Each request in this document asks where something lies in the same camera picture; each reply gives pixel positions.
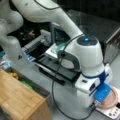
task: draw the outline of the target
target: electronic device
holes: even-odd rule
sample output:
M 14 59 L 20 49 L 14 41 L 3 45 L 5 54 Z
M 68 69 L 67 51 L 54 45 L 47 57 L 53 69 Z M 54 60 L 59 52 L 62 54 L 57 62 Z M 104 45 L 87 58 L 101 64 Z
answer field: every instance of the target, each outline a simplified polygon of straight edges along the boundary
M 62 43 L 70 40 L 70 37 L 63 31 L 63 29 L 56 23 L 51 23 L 51 40 L 53 45 L 45 52 L 45 54 L 53 59 L 57 59 L 56 50 Z
M 40 72 L 54 79 L 57 67 L 59 66 L 59 62 L 57 60 L 52 59 L 45 54 L 40 56 L 39 59 L 36 59 L 35 62 L 39 67 Z M 64 85 L 65 82 L 73 83 L 77 80 L 79 74 L 80 72 L 69 70 L 61 66 L 57 75 L 56 82 L 62 85 Z

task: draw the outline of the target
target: wooden table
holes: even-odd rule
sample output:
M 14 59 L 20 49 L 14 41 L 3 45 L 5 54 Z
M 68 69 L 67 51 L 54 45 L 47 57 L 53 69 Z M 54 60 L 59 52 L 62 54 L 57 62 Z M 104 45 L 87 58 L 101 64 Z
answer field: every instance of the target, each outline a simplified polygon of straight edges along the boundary
M 12 120 L 51 120 L 46 100 L 1 69 L 0 105 Z

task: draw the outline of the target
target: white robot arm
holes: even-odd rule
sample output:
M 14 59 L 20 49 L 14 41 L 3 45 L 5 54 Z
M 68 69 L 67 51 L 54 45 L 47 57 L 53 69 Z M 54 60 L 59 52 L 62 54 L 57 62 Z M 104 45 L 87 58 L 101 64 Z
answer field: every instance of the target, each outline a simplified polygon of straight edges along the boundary
M 73 60 L 72 62 L 74 62 L 76 70 L 79 70 L 81 66 L 82 75 L 80 75 L 76 82 L 76 88 L 78 89 L 78 96 L 80 95 L 80 99 L 82 99 L 81 101 L 85 101 L 85 107 L 89 107 L 93 102 L 92 93 L 95 92 L 97 86 L 106 79 L 112 79 L 110 67 L 103 65 L 103 56 L 99 41 L 93 36 L 82 35 L 82 31 L 68 15 L 51 0 L 11 1 L 29 21 L 37 23 L 56 22 L 71 39 L 81 35 L 80 38 L 74 39 L 66 48 L 66 58 L 64 58 L 62 65 L 71 68 L 71 66 L 69 67 L 69 61 Z M 100 80 L 101 75 L 105 78 L 102 82 Z
M 7 36 L 9 33 L 19 29 L 23 25 L 22 16 L 11 10 L 9 0 L 0 0 L 0 45 L 2 46 L 6 59 L 20 66 L 27 62 L 17 38 Z

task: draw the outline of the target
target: wire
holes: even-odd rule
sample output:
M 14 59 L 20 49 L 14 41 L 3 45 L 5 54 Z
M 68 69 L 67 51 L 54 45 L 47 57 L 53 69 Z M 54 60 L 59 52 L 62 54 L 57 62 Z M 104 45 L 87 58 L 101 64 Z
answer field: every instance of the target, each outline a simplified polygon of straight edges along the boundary
M 56 70 L 56 73 L 55 73 L 55 76 L 54 76 L 54 79 L 53 79 L 53 82 L 52 82 L 52 97 L 53 97 L 53 102 L 54 102 L 56 108 L 59 110 L 59 112 L 62 113 L 65 117 L 67 117 L 67 118 L 69 118 L 69 119 L 71 119 L 71 120 L 86 120 L 87 118 L 89 118 L 89 117 L 91 116 L 91 114 L 94 112 L 94 110 L 95 110 L 95 108 L 96 108 L 96 107 L 94 106 L 94 107 L 92 108 L 91 112 L 89 113 L 89 115 L 86 116 L 85 118 L 76 119 L 76 118 L 73 118 L 73 117 L 68 116 L 66 113 L 64 113 L 64 112 L 59 108 L 59 106 L 58 106 L 57 103 L 56 103 L 55 96 L 54 96 L 54 84 L 55 84 L 55 81 L 56 81 L 56 77 L 57 77 L 58 71 L 59 71 L 59 69 L 60 69 L 60 67 L 61 67 L 62 60 L 63 60 L 63 58 L 65 57 L 65 53 L 64 53 L 64 52 L 65 52 L 65 49 L 66 49 L 66 47 L 67 47 L 74 39 L 76 39 L 76 38 L 78 38 L 78 37 L 80 37 L 80 36 L 82 36 L 82 35 L 79 35 L 79 36 L 71 39 L 70 41 L 68 41 L 68 42 L 66 43 L 66 45 L 65 45 L 65 47 L 64 47 L 64 49 L 63 49 L 63 51 L 62 51 L 62 56 L 61 56 L 62 58 L 60 59 L 60 64 L 59 64 L 59 66 L 58 66 L 58 68 L 57 68 L 57 70 Z
M 61 8 L 60 6 L 55 7 L 55 8 L 47 8 L 47 7 L 45 7 L 44 5 L 40 4 L 37 0 L 34 0 L 34 1 L 35 1 L 38 5 L 40 5 L 41 7 L 45 8 L 45 9 L 47 9 L 47 10 L 55 10 L 55 9 Z

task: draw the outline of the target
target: blue object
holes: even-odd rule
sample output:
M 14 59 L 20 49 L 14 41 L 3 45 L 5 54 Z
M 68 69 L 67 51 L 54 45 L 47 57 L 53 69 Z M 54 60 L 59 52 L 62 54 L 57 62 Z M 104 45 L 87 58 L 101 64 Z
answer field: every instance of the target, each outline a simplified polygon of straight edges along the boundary
M 24 54 L 29 62 L 32 62 L 35 60 L 35 58 L 33 56 L 30 56 L 28 53 L 24 52 Z
M 63 47 L 65 47 L 65 43 L 62 43 L 57 47 L 56 53 L 58 53 Z
M 8 65 L 8 68 L 11 68 L 11 64 L 9 62 L 6 62 L 6 64 Z
M 111 91 L 111 87 L 107 84 L 99 85 L 97 88 L 97 92 L 94 95 L 94 99 L 98 102 L 102 103 Z

